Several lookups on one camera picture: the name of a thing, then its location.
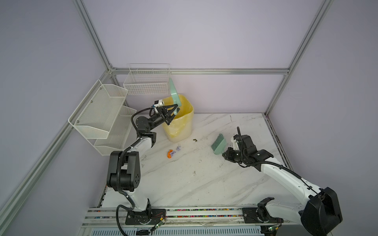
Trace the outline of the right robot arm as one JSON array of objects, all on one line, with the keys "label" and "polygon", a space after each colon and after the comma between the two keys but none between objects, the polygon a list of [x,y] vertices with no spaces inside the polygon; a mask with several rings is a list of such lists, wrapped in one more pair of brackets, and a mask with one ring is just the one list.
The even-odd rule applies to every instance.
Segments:
[{"label": "right robot arm", "polygon": [[242,168],[254,167],[278,182],[300,202],[298,205],[285,204],[274,197],[261,200],[252,219],[261,223],[276,220],[277,225],[269,227],[267,232],[276,231],[284,220],[288,220],[303,226],[312,236],[326,236],[343,221],[334,190],[305,180],[267,150],[258,150],[249,135],[238,131],[231,142],[231,147],[223,149],[222,156],[226,161]]}]

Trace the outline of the green plastic dustpan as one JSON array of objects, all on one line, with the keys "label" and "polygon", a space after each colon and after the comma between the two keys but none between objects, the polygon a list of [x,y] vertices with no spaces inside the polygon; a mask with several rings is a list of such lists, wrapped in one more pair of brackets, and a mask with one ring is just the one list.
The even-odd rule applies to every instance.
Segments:
[{"label": "green plastic dustpan", "polygon": [[177,89],[173,83],[172,78],[169,78],[169,89],[170,89],[170,94],[173,99],[173,104],[177,105],[177,108],[174,111],[174,114],[177,115],[179,112],[179,108],[182,106],[179,94],[177,92]]}]

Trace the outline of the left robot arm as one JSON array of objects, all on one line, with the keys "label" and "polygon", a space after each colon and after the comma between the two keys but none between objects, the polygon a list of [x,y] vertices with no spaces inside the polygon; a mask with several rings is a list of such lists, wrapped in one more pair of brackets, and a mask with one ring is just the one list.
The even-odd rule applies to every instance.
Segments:
[{"label": "left robot arm", "polygon": [[126,224],[154,224],[150,229],[137,231],[138,236],[151,235],[165,224],[166,210],[153,209],[148,198],[135,196],[135,190],[141,181],[140,157],[156,143],[157,134],[153,129],[162,124],[170,125],[180,111],[180,106],[164,105],[162,101],[156,101],[153,106],[146,108],[146,111],[149,112],[148,117],[141,116],[140,111],[135,113],[138,118],[131,116],[131,124],[136,131],[137,140],[123,151],[113,151],[109,158],[106,184],[130,203],[130,206],[119,204],[115,210],[117,227],[123,236],[127,233],[120,222],[120,209],[127,211]]}]

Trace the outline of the green hand brush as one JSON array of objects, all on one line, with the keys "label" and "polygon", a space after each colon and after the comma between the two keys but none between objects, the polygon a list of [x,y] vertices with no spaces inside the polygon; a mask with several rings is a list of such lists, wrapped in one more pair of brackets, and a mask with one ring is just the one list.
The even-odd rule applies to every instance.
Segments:
[{"label": "green hand brush", "polygon": [[224,152],[227,142],[222,134],[219,134],[214,143],[211,145],[211,149],[215,155],[220,155]]}]

